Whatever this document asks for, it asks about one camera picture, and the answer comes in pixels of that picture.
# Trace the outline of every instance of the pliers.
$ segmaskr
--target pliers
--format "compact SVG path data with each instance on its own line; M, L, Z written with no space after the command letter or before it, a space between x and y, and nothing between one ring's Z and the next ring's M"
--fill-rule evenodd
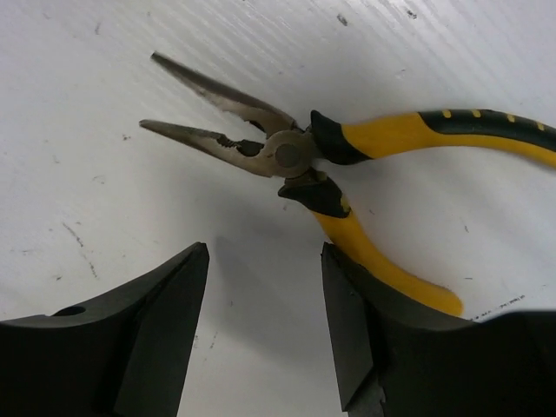
M236 142L222 133L155 120L141 120L140 126L252 174L283 177L278 196L309 209L343 253L376 279L446 314L460 316L461 299L381 254L367 238L346 196L324 172L312 167L313 161L324 158L352 165L416 149L474 146L521 154L556 168L556 129L524 117L489 109L445 109L347 125L313 110L310 126L301 129L283 111L167 56L155 52L151 59L217 108L254 124L266 134L267 141Z

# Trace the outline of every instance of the yellow and black handle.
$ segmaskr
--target yellow and black handle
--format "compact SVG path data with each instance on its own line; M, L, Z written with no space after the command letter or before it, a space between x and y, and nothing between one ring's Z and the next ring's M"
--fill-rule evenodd
M331 162L350 165L410 150L471 146L519 154L556 168L556 129L488 109L437 110L339 124L311 113L314 141Z
M410 150L474 146L520 154L556 168L556 129L491 110L442 110L341 125L311 113L314 140L325 158L350 165ZM463 303L450 290L393 264L367 238L347 198L326 175L310 170L287 180L278 193L316 217L333 244L376 279L446 314L460 316Z
M346 196L325 173L310 169L301 178L286 180L278 195L296 200L309 209L332 243L379 281L430 308L461 315L463 304L456 294L409 274L379 252L365 234Z

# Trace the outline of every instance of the white surface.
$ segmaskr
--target white surface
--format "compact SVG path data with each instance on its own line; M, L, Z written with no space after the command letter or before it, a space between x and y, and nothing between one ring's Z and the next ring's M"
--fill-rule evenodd
M554 13L549 0L3 2L0 318L51 314L206 242L181 415L340 415L323 233L276 196L280 180L138 128L161 118L259 137L149 55L169 54L302 125L311 109L359 122L465 107L556 125ZM323 167L385 254L454 290L466 317L553 306L550 169L482 149Z

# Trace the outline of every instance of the black rubber grip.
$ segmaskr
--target black rubber grip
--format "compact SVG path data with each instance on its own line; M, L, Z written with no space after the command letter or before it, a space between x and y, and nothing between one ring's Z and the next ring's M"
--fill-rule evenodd
M311 111L311 131L317 148L330 162L353 165L371 159L346 140L339 123L316 110Z
M310 169L304 179L286 180L278 196L295 200L307 209L339 219L348 217L351 208L344 204L340 188L324 173Z
M556 129L525 117L489 109L435 110L419 115L430 129L444 135L506 137L556 151Z

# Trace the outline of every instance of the metal jaw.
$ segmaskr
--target metal jaw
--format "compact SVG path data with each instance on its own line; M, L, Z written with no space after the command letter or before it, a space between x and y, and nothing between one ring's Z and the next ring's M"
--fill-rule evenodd
M267 141L237 142L223 133L156 120L141 120L141 127L256 175L295 178L310 168L316 146L310 132L299 129L293 117L156 52L151 59L218 109L265 132Z

